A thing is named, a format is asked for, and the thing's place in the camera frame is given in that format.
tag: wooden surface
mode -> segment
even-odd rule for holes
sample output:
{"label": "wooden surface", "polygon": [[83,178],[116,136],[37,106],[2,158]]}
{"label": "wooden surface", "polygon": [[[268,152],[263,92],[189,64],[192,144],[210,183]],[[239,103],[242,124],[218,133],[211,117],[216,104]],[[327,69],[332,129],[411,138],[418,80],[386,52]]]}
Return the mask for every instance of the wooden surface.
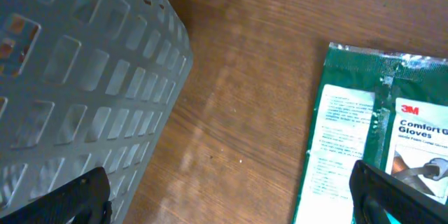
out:
{"label": "wooden surface", "polygon": [[170,0],[195,63],[126,223],[290,223],[330,41],[448,55],[448,0]]}

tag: black object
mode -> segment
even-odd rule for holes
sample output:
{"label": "black object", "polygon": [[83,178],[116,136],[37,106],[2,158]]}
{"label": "black object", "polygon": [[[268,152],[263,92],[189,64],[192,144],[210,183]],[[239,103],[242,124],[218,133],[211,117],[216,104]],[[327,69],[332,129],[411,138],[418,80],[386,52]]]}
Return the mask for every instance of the black object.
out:
{"label": "black object", "polygon": [[448,223],[448,208],[385,172],[359,160],[350,177],[357,224]]}
{"label": "black object", "polygon": [[0,223],[109,224],[109,180],[103,167],[74,179],[12,214]]}

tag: brown wood grain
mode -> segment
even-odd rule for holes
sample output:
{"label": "brown wood grain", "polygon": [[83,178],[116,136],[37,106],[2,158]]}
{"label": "brown wood grain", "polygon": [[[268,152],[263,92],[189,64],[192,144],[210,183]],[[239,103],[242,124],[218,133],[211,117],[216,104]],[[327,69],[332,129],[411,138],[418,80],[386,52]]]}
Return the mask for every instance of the brown wood grain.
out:
{"label": "brown wood grain", "polygon": [[328,43],[448,55],[448,0],[170,0],[194,67],[126,223],[290,223]]}

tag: package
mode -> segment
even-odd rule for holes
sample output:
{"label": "package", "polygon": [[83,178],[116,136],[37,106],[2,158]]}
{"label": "package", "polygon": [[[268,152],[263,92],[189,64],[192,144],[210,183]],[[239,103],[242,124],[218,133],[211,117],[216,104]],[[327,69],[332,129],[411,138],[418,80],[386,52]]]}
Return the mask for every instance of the package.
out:
{"label": "package", "polygon": [[445,59],[331,43],[293,224],[354,223],[359,159],[446,204],[447,87]]}

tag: picture of gloved hand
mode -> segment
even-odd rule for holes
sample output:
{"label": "picture of gloved hand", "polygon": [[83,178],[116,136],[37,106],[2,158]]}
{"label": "picture of gloved hand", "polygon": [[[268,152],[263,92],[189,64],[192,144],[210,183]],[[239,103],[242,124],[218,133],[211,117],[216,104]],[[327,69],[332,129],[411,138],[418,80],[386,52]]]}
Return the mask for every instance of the picture of gloved hand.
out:
{"label": "picture of gloved hand", "polygon": [[425,174],[425,178],[439,181],[440,179],[448,177],[448,160],[443,158],[433,158],[424,165],[424,167],[429,166],[437,167],[439,169],[439,174]]}

